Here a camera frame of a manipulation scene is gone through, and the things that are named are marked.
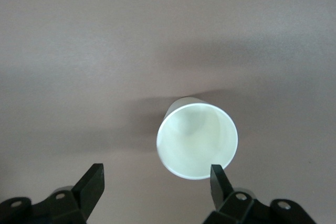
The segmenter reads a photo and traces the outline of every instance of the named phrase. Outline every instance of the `white cup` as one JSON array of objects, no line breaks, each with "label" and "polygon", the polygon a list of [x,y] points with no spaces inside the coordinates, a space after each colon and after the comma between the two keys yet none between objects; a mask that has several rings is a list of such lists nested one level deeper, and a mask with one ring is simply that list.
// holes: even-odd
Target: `white cup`
[{"label": "white cup", "polygon": [[193,97],[178,99],[169,107],[156,138],[163,165],[187,179],[209,178],[212,164],[224,169],[237,146],[237,129],[228,114]]}]

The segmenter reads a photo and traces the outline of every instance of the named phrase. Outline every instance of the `cup rim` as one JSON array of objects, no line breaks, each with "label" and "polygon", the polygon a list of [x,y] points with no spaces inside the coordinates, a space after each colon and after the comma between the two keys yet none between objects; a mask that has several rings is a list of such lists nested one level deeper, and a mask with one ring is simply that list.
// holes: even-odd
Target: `cup rim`
[{"label": "cup rim", "polygon": [[[224,111],[222,110],[221,108],[215,106],[215,105],[212,105],[212,104],[209,104],[209,103],[205,103],[205,102],[195,102],[195,103],[190,103],[190,104],[186,104],[186,105],[183,105],[175,110],[173,110],[169,115],[167,115],[166,118],[164,118],[164,120],[162,121],[160,127],[159,127],[159,130],[157,132],[157,135],[156,135],[156,149],[159,150],[158,146],[161,142],[161,140],[159,140],[159,135],[161,134],[162,132],[162,129],[164,127],[164,125],[166,124],[166,122],[170,119],[170,117],[172,117],[176,112],[182,110],[182,109],[185,109],[185,108],[188,108],[190,106],[206,106],[206,107],[210,107],[210,108],[213,108],[215,110],[217,110],[218,112],[220,112],[222,115],[224,115],[224,117],[226,119],[228,119],[228,121],[230,122],[230,124],[233,126],[234,128],[234,134],[235,134],[235,137],[234,137],[234,140],[235,140],[235,146],[234,146],[234,152],[232,153],[232,156],[230,157],[230,159],[228,159],[228,161],[226,162],[225,165],[221,164],[222,168],[225,169],[230,163],[231,161],[233,160],[236,152],[237,152],[237,148],[238,148],[238,132],[237,132],[237,127],[234,123],[234,121],[232,120],[232,118]],[[186,176],[186,175],[183,175],[177,171],[175,171],[174,169],[172,169],[171,167],[169,167],[165,161],[161,158],[160,156],[160,153],[159,151],[157,151],[157,154],[159,155],[159,158],[161,160],[161,162],[163,163],[163,165],[173,174],[175,174],[176,176],[178,177],[181,177],[181,178],[186,178],[186,179],[192,179],[192,180],[199,180],[199,179],[206,179],[206,178],[210,178],[210,172],[208,175],[205,175],[205,176]]]}]

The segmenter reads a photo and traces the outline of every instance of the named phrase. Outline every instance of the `black mechanical part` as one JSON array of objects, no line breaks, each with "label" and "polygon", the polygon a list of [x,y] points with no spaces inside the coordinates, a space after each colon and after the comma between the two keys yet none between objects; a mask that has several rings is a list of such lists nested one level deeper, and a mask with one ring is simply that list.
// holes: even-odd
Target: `black mechanical part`
[{"label": "black mechanical part", "polygon": [[216,211],[203,224],[316,224],[294,201],[275,199],[268,207],[246,192],[234,191],[220,165],[211,166],[210,184]]},{"label": "black mechanical part", "polygon": [[25,197],[2,202],[0,224],[84,224],[103,191],[103,164],[93,164],[72,190],[55,192],[35,205]]}]

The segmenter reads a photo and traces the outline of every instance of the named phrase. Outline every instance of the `cup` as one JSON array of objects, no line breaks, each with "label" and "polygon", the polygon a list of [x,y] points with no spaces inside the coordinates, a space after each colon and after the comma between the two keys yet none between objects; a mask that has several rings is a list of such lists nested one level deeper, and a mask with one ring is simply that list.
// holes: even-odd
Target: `cup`
[{"label": "cup", "polygon": [[175,101],[156,138],[163,165],[186,179],[210,177],[212,164],[224,169],[238,146],[237,129],[222,109],[193,97]]}]

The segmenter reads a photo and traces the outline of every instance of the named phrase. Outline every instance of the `silver screw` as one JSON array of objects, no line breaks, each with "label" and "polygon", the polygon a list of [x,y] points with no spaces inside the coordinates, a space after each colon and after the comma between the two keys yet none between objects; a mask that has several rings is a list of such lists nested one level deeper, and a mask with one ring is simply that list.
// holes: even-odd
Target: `silver screw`
[{"label": "silver screw", "polygon": [[247,200],[246,195],[245,195],[245,194],[242,194],[242,193],[237,193],[237,194],[236,194],[236,197],[237,197],[237,199],[239,199],[239,200]]},{"label": "silver screw", "polygon": [[65,197],[65,194],[56,195],[56,199],[63,199],[64,197]]},{"label": "silver screw", "polygon": [[11,207],[18,207],[18,206],[20,206],[21,204],[22,204],[22,201],[19,200],[19,201],[13,202],[13,203],[11,204]]},{"label": "silver screw", "polygon": [[278,206],[281,207],[282,209],[289,210],[290,205],[287,202],[284,201],[279,201]]}]

